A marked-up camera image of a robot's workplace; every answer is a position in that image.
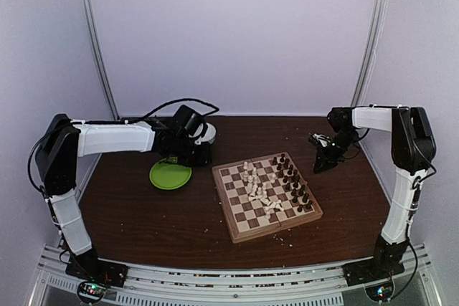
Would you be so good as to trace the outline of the wooden chess board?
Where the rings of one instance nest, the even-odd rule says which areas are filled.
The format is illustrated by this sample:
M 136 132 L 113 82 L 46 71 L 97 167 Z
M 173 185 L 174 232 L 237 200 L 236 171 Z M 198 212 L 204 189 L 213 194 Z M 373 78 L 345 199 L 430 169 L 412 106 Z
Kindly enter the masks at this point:
M 212 168 L 234 243 L 319 220 L 323 210 L 286 152 Z

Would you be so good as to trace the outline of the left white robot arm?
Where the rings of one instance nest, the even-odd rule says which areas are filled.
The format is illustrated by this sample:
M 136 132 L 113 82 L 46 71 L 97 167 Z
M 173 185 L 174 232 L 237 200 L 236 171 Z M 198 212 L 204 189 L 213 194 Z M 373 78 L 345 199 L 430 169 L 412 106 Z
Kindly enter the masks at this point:
M 205 166 L 217 136 L 215 126 L 194 112 L 172 118 L 76 120 L 60 113 L 31 149 L 40 178 L 36 187 L 61 231 L 76 270 L 88 280 L 103 274 L 103 264 L 88 234 L 77 199 L 80 161 L 110 153 L 157 153 L 186 167 Z

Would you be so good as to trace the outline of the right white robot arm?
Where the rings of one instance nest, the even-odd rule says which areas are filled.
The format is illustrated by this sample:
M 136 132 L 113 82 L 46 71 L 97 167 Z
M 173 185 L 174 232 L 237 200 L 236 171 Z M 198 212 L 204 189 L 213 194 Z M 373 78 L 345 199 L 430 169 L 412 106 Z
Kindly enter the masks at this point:
M 419 205 L 424 181 L 434 174 L 436 145 L 423 107 L 334 107 L 327 121 L 335 132 L 330 138 L 310 135 L 316 147 L 314 173 L 336 167 L 349 147 L 360 139 L 358 131 L 380 130 L 391 134 L 391 156 L 396 182 L 387 220 L 377 237 L 372 258 L 345 264 L 349 284 L 388 278 L 404 271 L 402 257 L 410 245 L 410 228 Z

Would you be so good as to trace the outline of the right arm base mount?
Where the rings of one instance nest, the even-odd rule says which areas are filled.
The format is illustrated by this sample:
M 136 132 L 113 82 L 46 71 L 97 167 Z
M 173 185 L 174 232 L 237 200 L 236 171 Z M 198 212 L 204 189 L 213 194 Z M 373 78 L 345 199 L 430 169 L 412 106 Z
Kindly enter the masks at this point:
M 344 277 L 349 287 L 367 284 L 381 279 L 389 279 L 404 272 L 403 263 L 379 266 L 373 259 L 347 263 L 343 267 Z

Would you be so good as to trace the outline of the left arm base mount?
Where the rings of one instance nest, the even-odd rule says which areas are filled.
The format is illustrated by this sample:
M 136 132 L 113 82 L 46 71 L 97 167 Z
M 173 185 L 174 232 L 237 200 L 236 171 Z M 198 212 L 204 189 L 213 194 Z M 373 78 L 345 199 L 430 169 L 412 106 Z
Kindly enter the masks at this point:
M 99 285 L 109 287 L 123 287 L 128 267 L 124 264 L 96 260 L 95 262 L 82 263 L 71 260 L 65 273 L 72 277 L 90 280 Z

